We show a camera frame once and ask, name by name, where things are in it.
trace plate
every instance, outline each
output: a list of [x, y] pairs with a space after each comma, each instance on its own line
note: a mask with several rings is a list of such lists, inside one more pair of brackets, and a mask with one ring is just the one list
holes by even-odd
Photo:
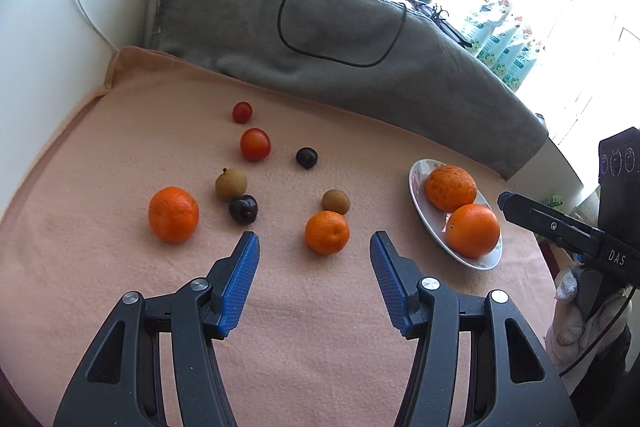
[[[495, 268], [498, 266], [498, 263], [500, 263], [500, 258], [502, 257], [502, 233], [500, 233], [500, 237], [495, 248], [478, 259], [462, 257], [459, 253], [451, 250], [446, 245], [444, 241], [444, 229], [450, 214], [438, 210], [433, 206], [427, 199], [427, 196], [424, 193], [424, 188], [422, 187], [431, 171], [440, 165], [444, 165], [444, 163], [437, 160], [419, 160], [414, 163], [414, 166], [411, 167], [411, 170], [409, 171], [409, 192], [411, 193], [412, 200], [414, 200], [415, 210], [418, 211], [418, 215], [420, 216], [425, 229], [427, 229], [441, 247], [443, 247], [444, 250], [446, 250], [447, 253], [449, 253], [449, 255], [456, 261], [459, 261], [459, 263], [462, 263], [474, 270], [491, 270], [492, 268]], [[478, 190], [478, 195], [476, 196], [476, 201], [474, 201], [474, 203], [483, 204], [487, 208], [491, 208], [489, 203], [484, 199], [484, 196], [480, 193], [480, 190]]]

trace red tomato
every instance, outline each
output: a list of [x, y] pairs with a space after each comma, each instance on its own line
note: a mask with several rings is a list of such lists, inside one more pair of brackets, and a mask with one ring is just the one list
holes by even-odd
[[236, 103], [234, 106], [232, 115], [234, 117], [234, 122], [247, 123], [253, 113], [254, 110], [248, 102], [240, 102]]
[[242, 156], [250, 162], [259, 162], [271, 152], [271, 140], [262, 129], [251, 128], [244, 131], [240, 138]]

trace gray blanket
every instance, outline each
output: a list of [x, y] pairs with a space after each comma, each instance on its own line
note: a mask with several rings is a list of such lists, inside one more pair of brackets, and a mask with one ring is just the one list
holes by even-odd
[[[544, 125], [483, 64], [410, 12], [389, 56], [353, 68], [297, 54], [278, 38], [281, 0], [160, 0], [151, 48], [258, 86], [335, 105], [426, 136], [514, 175], [545, 143]], [[398, 30], [385, 0], [288, 0], [287, 41], [368, 63]]]

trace white glove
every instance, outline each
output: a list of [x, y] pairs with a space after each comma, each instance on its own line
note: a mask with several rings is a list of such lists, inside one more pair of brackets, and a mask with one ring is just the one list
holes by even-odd
[[[591, 345], [613, 317], [620, 311], [626, 297], [622, 291], [610, 296], [600, 309], [586, 323], [582, 312], [573, 300], [578, 293], [578, 282], [569, 268], [558, 274], [556, 278], [556, 312], [545, 337], [546, 353], [555, 365], [558, 373], [569, 367]], [[606, 349], [625, 328], [626, 320], [631, 313], [631, 302], [620, 315], [613, 327], [607, 331], [598, 344], [562, 377], [567, 393], [571, 395], [580, 381], [587, 374], [589, 366], [596, 355]]]

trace mandarin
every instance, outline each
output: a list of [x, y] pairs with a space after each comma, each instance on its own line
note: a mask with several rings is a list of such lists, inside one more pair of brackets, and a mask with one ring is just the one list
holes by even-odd
[[331, 255], [345, 247], [350, 230], [344, 216], [323, 210], [309, 218], [305, 227], [306, 244], [320, 255]]
[[168, 243], [181, 243], [190, 238], [199, 219], [197, 201], [181, 188], [163, 188], [149, 202], [151, 230]]
[[483, 204], [465, 204], [449, 216], [444, 236], [451, 250], [463, 257], [477, 259], [497, 245], [500, 223]]
[[471, 174], [455, 165], [441, 165], [424, 182], [427, 199], [443, 212], [454, 212], [476, 201], [476, 182]]

